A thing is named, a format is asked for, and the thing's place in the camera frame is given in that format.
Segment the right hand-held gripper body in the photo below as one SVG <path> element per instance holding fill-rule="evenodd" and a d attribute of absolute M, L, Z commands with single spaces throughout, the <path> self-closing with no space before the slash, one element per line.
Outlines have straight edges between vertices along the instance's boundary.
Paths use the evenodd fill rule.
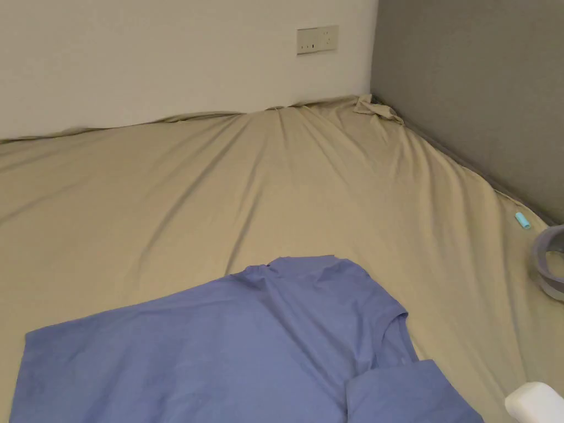
<path fill-rule="evenodd" d="M 563 397 L 541 382 L 527 382 L 505 399 L 516 422 L 563 422 Z"/>

